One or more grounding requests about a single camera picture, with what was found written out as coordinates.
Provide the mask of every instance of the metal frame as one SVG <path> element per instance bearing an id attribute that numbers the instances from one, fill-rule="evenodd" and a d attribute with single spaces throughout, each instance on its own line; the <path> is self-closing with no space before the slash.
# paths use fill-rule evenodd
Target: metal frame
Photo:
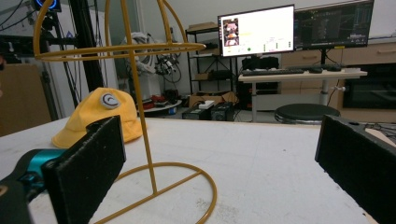
<path id="1" fill-rule="evenodd" d="M 51 2 L 52 1 L 46 1 L 44 3 L 44 5 L 42 6 L 42 8 L 40 9 L 40 11 L 38 13 L 37 21 L 35 23 L 34 39 L 33 39 L 34 54 L 35 54 L 35 58 L 38 60 L 42 60 L 45 62 L 73 62 L 73 61 L 101 60 L 101 59 L 109 59 L 109 58 L 129 58 L 131 61 L 131 66 L 132 66 L 132 71 L 133 71 L 132 72 L 133 79 L 138 80 L 137 67 L 136 67 L 136 63 L 134 61 L 135 56 L 169 54 L 169 53 L 200 50 L 200 49 L 205 48 L 205 45 L 203 45 L 203 44 L 189 43 L 187 41 L 186 34 L 184 32 L 184 29 L 181 25 L 179 18 L 177 17 L 176 12 L 171 8 L 171 6 L 168 4 L 168 2 L 166 0 L 157 0 L 158 6 L 160 8 L 160 11 L 161 11 L 161 14 L 163 17 L 163 26 L 164 26 L 164 30 L 165 30 L 165 36 L 166 36 L 166 41 L 164 43 L 150 43 L 150 44 L 134 45 L 132 42 L 131 36 L 127 35 L 126 36 L 127 37 L 126 45 L 111 46 L 110 41 L 109 41 L 110 0 L 106 0 L 106 9 L 105 9 L 106 46 L 105 47 L 68 49 L 68 50 L 41 53 L 40 46 L 39 46 L 40 31 L 41 31 L 41 26 L 42 26 L 44 17 L 46 15 L 46 13 L 48 12 L 48 8 L 49 8 Z M 129 23 L 129 16 L 128 16 L 128 11 L 127 11 L 126 0 L 120 0 L 120 5 L 121 5 L 123 22 L 124 22 L 125 34 L 130 34 L 131 33 L 131 25 Z M 183 36 L 183 43 L 173 43 L 172 42 L 170 25 L 169 25 L 169 21 L 168 21 L 168 17 L 167 17 L 165 8 L 171 12 L 172 16 L 176 20 L 178 28 Z M 146 120 L 145 120 L 145 113 L 144 113 L 144 108 L 143 108 L 142 95 L 141 95 L 139 82 L 137 82 L 137 81 L 134 82 L 134 88 L 136 91 L 136 100 L 137 100 L 137 104 L 138 104 L 140 122 L 142 124 L 143 137 L 144 137 L 144 142 L 145 142 L 145 149 L 146 149 L 148 164 L 145 166 L 137 167 L 127 173 L 121 174 L 119 179 L 125 177 L 126 175 L 130 175 L 130 174 L 133 174 L 135 172 L 138 172 L 138 171 L 141 171 L 144 169 L 149 169 L 153 193 L 152 193 L 152 195 L 148 196 L 147 198 L 145 198 L 141 201 L 138 201 L 136 203 L 133 203 L 130 206 L 120 210 L 119 212 L 114 213 L 113 215 L 110 215 L 109 217 L 102 219 L 102 221 L 99 221 L 99 223 L 104 223 L 114 217 L 118 217 L 121 214 L 137 207 L 138 205 L 145 203 L 145 202 L 165 193 L 169 189 L 173 189 L 173 188 L 177 187 L 178 185 L 180 185 L 180 184 L 182 184 L 182 183 L 184 183 L 198 175 L 203 175 L 209 181 L 209 183 L 212 187 L 212 193 L 213 193 L 212 203 L 210 204 L 206 213 L 202 216 L 202 218 L 200 220 L 198 220 L 197 223 L 206 222 L 206 220 L 209 218 L 209 216 L 213 212 L 214 207 L 216 205 L 217 189 L 216 189 L 215 182 L 210 177 L 210 175 L 208 175 L 206 172 L 204 172 L 203 170 L 201 170 L 197 167 L 189 165 L 189 164 L 178 163 L 178 162 L 158 162 L 158 163 L 152 162 L 151 152 L 150 152 L 150 148 L 149 148 L 149 136 L 148 136 L 148 132 L 147 132 L 147 125 L 146 125 Z M 175 184 L 169 186 L 168 188 L 157 190 L 155 174 L 154 174 L 154 167 L 158 167 L 158 166 L 178 166 L 178 167 L 181 166 L 181 167 L 195 170 L 196 173 L 194 175 L 186 177 L 185 179 L 183 179 L 181 181 L 176 182 Z"/>

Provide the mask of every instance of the chair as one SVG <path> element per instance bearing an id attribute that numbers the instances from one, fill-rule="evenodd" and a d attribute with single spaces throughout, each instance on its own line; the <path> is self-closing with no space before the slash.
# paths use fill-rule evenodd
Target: chair
<path id="1" fill-rule="evenodd" d="M 275 111 L 275 119 L 288 124 L 320 125 L 324 115 L 339 117 L 340 112 L 332 107 L 316 104 L 282 105 Z"/>

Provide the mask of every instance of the table surface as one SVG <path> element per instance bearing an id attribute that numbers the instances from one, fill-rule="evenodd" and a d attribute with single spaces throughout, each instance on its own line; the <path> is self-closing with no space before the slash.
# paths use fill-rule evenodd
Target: table surface
<path id="1" fill-rule="evenodd" d="M 60 119 L 0 137 L 0 179 L 34 148 L 54 148 Z M 147 119 L 154 162 L 177 161 L 211 175 L 218 200 L 206 223 L 369 223 L 355 201 L 315 162 L 319 126 Z M 122 171 L 147 163 L 143 137 L 125 144 Z M 155 168 L 158 189 L 190 174 Z M 152 193 L 149 172 L 116 182 L 92 218 L 101 219 Z M 188 183 L 140 205 L 110 223 L 195 223 L 211 202 L 206 179 Z M 56 223 L 49 195 L 29 204 L 35 223 Z"/>
<path id="2" fill-rule="evenodd" d="M 251 76 L 244 77 L 240 75 L 238 80 L 246 83 L 253 82 L 278 82 L 278 81 L 298 81 L 298 80 L 323 80 L 323 79 L 350 79 L 367 76 L 367 72 L 345 72 L 343 69 L 341 72 L 329 72 L 323 70 L 321 74 L 313 74 L 304 72 L 302 74 L 285 74 L 285 75 L 271 75 L 271 76 Z"/>

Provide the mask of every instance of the black foam pad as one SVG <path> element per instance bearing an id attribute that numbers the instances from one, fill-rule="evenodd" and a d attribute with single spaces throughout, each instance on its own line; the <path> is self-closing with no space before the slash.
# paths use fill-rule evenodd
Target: black foam pad
<path id="1" fill-rule="evenodd" d="M 125 162 L 120 117 L 99 120 L 59 158 L 42 165 L 58 223 L 88 223 Z"/>
<path id="2" fill-rule="evenodd" d="M 364 128 L 325 116 L 315 160 L 377 222 L 396 223 L 396 148 Z"/>

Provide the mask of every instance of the monitor screen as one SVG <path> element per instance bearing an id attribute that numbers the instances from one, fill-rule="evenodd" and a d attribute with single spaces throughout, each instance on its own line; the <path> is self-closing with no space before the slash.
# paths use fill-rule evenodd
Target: monitor screen
<path id="1" fill-rule="evenodd" d="M 222 57 L 293 51 L 294 5 L 218 16 Z"/>
<path id="2" fill-rule="evenodd" d="M 295 49 L 366 47 L 374 0 L 297 9 L 294 13 Z"/>

